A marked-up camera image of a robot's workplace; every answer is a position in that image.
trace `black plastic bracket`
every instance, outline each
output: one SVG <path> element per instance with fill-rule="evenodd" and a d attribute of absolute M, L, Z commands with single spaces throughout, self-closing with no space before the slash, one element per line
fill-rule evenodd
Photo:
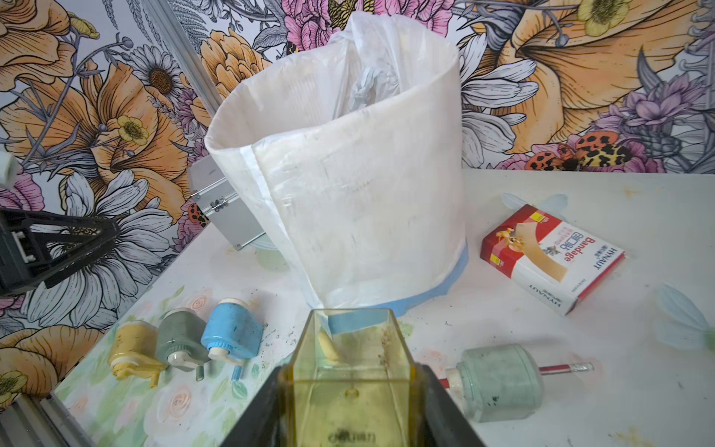
<path fill-rule="evenodd" d="M 485 447 L 432 369 L 419 364 L 418 367 L 422 368 L 425 376 L 424 447 Z M 281 447 L 278 411 L 280 368 L 276 367 L 268 376 L 221 447 Z"/>
<path fill-rule="evenodd" d="M 65 231 L 42 232 L 33 225 Z M 113 219 L 0 208 L 0 295 L 27 292 L 43 281 L 54 287 L 109 253 L 118 234 Z M 57 244 L 64 252 L 52 257 Z"/>

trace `floral wallpaper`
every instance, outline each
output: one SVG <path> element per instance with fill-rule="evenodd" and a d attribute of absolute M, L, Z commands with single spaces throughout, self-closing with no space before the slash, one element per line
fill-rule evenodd
<path fill-rule="evenodd" d="M 224 98 L 353 11 L 401 14 L 460 49 L 465 168 L 715 172 L 713 0 L 166 2 Z M 0 207 L 121 228 L 99 262 L 0 297 L 8 406 L 61 381 L 206 225 L 187 168 L 211 118 L 139 0 L 8 0 L 0 24 L 0 143 L 22 166 Z"/>

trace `yellow flower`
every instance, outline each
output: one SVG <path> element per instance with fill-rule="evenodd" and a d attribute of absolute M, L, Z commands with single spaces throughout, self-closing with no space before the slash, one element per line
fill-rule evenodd
<path fill-rule="evenodd" d="M 201 44 L 201 63 L 211 75 L 219 94 L 226 98 L 242 80 L 271 65 L 263 59 L 246 39 L 232 29 L 229 35 L 220 31 Z"/>
<path fill-rule="evenodd" d="M 578 20 L 586 23 L 587 36 L 600 36 L 621 23 L 631 0 L 583 0 L 578 5 Z"/>
<path fill-rule="evenodd" d="M 149 131 L 146 127 L 142 126 L 140 119 L 122 115 L 117 118 L 117 124 L 119 125 L 119 136 L 122 137 L 124 141 L 134 143 L 138 146 L 147 143 Z"/>
<path fill-rule="evenodd" d="M 99 33 L 97 32 L 97 28 L 94 28 L 93 24 L 89 23 L 87 20 L 80 19 L 72 12 L 68 11 L 67 15 L 69 16 L 69 23 L 77 31 L 79 31 L 80 34 L 84 34 L 90 39 L 99 39 Z"/>
<path fill-rule="evenodd" d="M 536 71 L 525 79 L 539 85 L 536 95 L 494 111 L 527 115 L 513 127 L 516 141 L 509 154 L 529 152 L 532 144 L 565 141 L 640 88 L 636 60 L 641 49 L 654 70 L 672 67 L 674 57 L 693 41 L 691 16 L 704 11 L 698 0 L 547 0 L 540 6 L 573 6 L 554 12 L 569 37 L 566 45 L 556 46 L 558 30 L 551 19 L 530 10 L 498 54 L 488 51 L 480 66 L 488 72 L 524 59 L 536 61 Z M 484 30 L 475 26 L 475 31 Z"/>
<path fill-rule="evenodd" d="M 20 371 L 0 375 L 0 405 L 12 401 L 27 383 L 27 376 Z"/>
<path fill-rule="evenodd" d="M 72 75 L 74 46 L 59 41 L 69 17 L 54 0 L 0 1 L 0 92 L 18 77 L 51 84 Z"/>

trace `red box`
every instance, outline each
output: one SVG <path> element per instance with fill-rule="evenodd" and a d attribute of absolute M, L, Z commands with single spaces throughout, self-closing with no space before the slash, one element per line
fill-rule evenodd
<path fill-rule="evenodd" d="M 624 255 L 621 248 L 524 205 L 484 237 L 480 257 L 566 315 Z"/>

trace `orange flower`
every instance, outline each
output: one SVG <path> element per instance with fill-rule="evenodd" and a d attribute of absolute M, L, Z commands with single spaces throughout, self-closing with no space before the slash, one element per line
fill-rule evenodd
<path fill-rule="evenodd" d="M 549 0 L 539 5 L 573 5 L 554 11 L 569 37 L 563 48 L 556 48 L 558 30 L 552 21 L 541 11 L 528 10 L 498 55 L 499 65 L 535 60 L 536 72 L 526 81 L 539 84 L 533 98 L 495 111 L 528 116 L 513 128 L 516 142 L 507 153 L 564 141 L 638 89 L 636 60 L 641 47 L 653 69 L 671 67 L 675 55 L 693 40 L 688 30 L 691 16 L 699 10 L 697 0 L 587 0 L 579 7 L 580 2 Z"/>
<path fill-rule="evenodd" d="M 94 62 L 87 63 L 87 70 L 96 68 Z M 186 145 L 187 140 L 184 132 L 152 104 L 152 100 L 169 104 L 168 100 L 154 87 L 145 87 L 132 72 L 129 65 L 119 62 L 117 67 L 110 66 L 106 79 L 99 74 L 82 79 L 82 91 L 69 90 L 42 144 L 47 148 L 63 142 L 78 127 L 77 138 L 61 151 L 84 151 L 94 160 L 97 172 L 85 177 L 95 197 L 104 194 L 121 171 L 131 170 L 136 180 L 149 182 L 149 192 L 137 209 L 158 197 L 159 208 L 168 211 L 176 222 L 189 197 L 189 185 L 187 153 L 173 143 Z M 34 87 L 46 107 L 57 103 L 65 83 L 57 79 L 50 85 Z M 36 101 L 33 94 L 25 97 Z M 6 144 L 6 148 L 19 157 L 26 157 L 32 146 L 26 132 L 36 139 L 44 127 L 21 99 L 0 111 L 0 124 L 10 138 L 18 140 Z M 68 175 L 73 171 L 60 172 Z"/>
<path fill-rule="evenodd" d="M 51 84 L 72 75 L 74 46 L 59 41 L 69 17 L 54 0 L 3 0 L 0 3 L 0 91 L 23 77 Z"/>
<path fill-rule="evenodd" d="M 19 393 L 44 397 L 101 337 L 96 329 L 58 325 L 0 338 L 0 408 Z"/>
<path fill-rule="evenodd" d="M 201 44 L 201 63 L 214 80 L 219 94 L 226 99 L 242 80 L 271 65 L 243 37 L 232 29 L 229 35 L 220 31 Z"/>

